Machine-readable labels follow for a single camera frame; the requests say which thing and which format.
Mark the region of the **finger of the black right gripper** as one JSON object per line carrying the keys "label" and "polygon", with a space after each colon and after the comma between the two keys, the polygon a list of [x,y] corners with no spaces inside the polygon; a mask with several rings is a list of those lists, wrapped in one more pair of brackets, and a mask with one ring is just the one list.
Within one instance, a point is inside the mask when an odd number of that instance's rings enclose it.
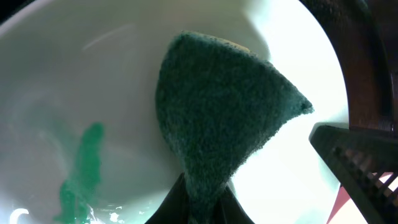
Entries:
{"label": "finger of the black right gripper", "polygon": [[375,195],[375,181],[383,173],[397,174],[397,139],[366,131],[321,125],[310,143],[350,196],[352,186],[365,191],[384,221],[397,221],[392,196]]}

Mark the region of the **white pink plate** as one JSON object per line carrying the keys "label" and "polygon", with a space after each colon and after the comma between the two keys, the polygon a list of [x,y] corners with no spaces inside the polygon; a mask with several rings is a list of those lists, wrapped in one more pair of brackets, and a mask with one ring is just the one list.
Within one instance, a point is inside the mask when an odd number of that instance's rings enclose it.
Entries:
{"label": "white pink plate", "polygon": [[[386,172],[375,181],[375,195],[381,193],[381,197],[397,197],[397,174]],[[371,197],[367,198],[365,191],[352,186],[349,195],[344,187],[340,187],[335,205],[327,223],[397,223],[397,221],[384,221],[382,215],[377,214],[377,210],[372,205]],[[397,198],[392,199],[393,210],[397,207]]]}

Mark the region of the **green yellow sponge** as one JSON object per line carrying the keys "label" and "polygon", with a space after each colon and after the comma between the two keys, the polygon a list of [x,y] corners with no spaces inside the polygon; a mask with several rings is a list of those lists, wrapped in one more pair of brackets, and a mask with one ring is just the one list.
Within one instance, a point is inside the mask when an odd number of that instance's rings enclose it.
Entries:
{"label": "green yellow sponge", "polygon": [[155,93],[162,135],[178,157],[189,223],[213,223],[231,176],[312,103],[270,62],[224,39],[185,31],[170,43]]}

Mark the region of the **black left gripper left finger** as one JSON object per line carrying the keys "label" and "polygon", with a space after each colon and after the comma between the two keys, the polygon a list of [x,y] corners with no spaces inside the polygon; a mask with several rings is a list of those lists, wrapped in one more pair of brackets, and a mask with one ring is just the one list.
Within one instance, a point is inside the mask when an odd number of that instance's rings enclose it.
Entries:
{"label": "black left gripper left finger", "polygon": [[160,207],[145,224],[187,224],[189,211],[185,176],[181,173]]}

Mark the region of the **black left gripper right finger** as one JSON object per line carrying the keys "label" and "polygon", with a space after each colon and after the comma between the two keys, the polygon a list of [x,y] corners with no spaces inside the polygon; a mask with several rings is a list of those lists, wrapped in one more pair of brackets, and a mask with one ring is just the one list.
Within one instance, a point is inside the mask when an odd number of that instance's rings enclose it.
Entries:
{"label": "black left gripper right finger", "polygon": [[229,186],[217,202],[217,224],[254,224]]}

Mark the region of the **mint green plate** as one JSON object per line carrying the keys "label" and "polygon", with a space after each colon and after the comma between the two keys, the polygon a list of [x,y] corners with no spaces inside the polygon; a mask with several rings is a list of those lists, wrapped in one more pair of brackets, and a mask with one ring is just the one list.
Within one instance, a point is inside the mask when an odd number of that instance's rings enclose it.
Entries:
{"label": "mint green plate", "polygon": [[53,223],[81,135],[104,128],[87,223],[144,223],[181,168],[154,108],[170,40],[194,30],[269,60],[313,104],[233,176],[256,223],[326,223],[339,189],[309,143],[348,125],[336,54],[299,1],[35,1],[1,25],[1,222]]}

